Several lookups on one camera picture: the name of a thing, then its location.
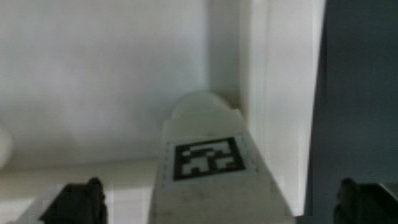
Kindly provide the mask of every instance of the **black object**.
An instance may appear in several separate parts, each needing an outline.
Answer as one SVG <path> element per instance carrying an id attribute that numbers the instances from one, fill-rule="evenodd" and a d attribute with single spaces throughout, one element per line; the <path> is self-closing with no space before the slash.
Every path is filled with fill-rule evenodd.
<path id="1" fill-rule="evenodd" d="M 107 224 L 103 184 L 68 184 L 41 216 L 47 224 Z"/>
<path id="2" fill-rule="evenodd" d="M 334 224 L 398 224 L 398 202 L 379 184 L 342 181 Z"/>

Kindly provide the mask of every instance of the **gray floor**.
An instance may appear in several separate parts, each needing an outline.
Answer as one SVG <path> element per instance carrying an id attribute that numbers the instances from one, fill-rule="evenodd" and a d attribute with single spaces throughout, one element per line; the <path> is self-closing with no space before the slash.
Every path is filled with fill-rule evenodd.
<path id="1" fill-rule="evenodd" d="M 331 224 L 340 181 L 398 182 L 398 2 L 327 6 L 308 215 Z"/>

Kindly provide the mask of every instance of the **white wall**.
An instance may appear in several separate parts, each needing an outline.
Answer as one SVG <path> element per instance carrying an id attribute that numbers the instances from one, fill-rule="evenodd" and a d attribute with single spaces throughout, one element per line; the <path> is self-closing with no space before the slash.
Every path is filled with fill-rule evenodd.
<path id="1" fill-rule="evenodd" d="M 242 104 L 292 212 L 304 213 L 326 0 L 242 2 Z"/>
<path id="2" fill-rule="evenodd" d="M 0 120 L 16 142 L 11 168 L 157 155 L 176 100 L 212 88 L 208 7 L 206 0 L 2 0 Z M 238 83 L 238 72 L 230 79 Z M 235 99 L 238 90 L 226 89 Z"/>

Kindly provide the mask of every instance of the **white surface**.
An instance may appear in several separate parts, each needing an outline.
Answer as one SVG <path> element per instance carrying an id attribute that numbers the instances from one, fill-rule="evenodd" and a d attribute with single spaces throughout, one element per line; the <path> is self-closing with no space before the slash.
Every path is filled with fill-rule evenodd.
<path id="1" fill-rule="evenodd" d="M 242 105 L 294 214 L 304 213 L 326 0 L 242 1 Z"/>
<path id="2" fill-rule="evenodd" d="M 9 162 L 13 154 L 13 137 L 0 123 L 0 170 Z"/>
<path id="3" fill-rule="evenodd" d="M 109 223 L 148 224 L 157 161 L 130 161 L 0 173 L 0 223 L 31 224 L 68 183 L 98 176 L 105 185 Z"/>
<path id="4" fill-rule="evenodd" d="M 254 172 L 230 172 L 175 181 L 167 145 L 242 136 Z M 153 189 L 150 224 L 292 224 L 295 219 L 237 110 L 189 114 L 166 122 L 164 157 Z"/>
<path id="5" fill-rule="evenodd" d="M 11 168 L 155 156 L 178 98 L 215 89 L 237 100 L 237 9 L 230 0 L 0 1 Z"/>

